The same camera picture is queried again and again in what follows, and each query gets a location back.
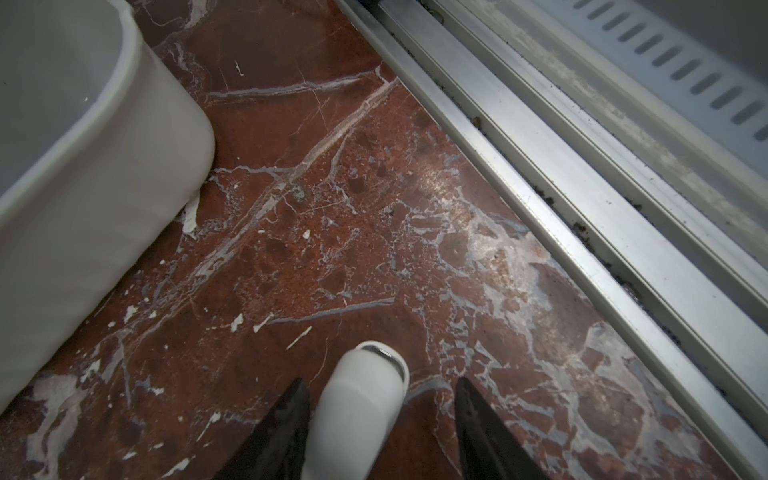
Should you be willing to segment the white mini stapler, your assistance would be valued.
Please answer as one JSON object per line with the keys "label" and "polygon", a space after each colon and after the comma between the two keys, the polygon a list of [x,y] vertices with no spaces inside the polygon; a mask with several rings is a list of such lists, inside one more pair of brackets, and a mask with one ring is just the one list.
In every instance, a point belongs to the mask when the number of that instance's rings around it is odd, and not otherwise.
{"label": "white mini stapler", "polygon": [[322,391],[307,437],[303,479],[366,479],[400,414],[409,368],[392,347],[346,352]]}

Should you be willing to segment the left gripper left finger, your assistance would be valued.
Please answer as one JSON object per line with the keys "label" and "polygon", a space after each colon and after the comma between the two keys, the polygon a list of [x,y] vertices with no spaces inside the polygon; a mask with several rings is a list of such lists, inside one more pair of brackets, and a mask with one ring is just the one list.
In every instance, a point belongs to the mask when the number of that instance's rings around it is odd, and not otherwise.
{"label": "left gripper left finger", "polygon": [[310,413],[308,385],[296,378],[214,479],[300,479]]}

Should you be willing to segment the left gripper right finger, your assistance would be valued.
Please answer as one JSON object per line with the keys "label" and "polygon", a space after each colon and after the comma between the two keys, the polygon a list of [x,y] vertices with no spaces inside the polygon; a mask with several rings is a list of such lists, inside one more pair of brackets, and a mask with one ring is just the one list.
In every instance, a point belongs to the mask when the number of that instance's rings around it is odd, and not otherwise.
{"label": "left gripper right finger", "polygon": [[454,407],[464,479],[548,479],[466,377],[456,382]]}

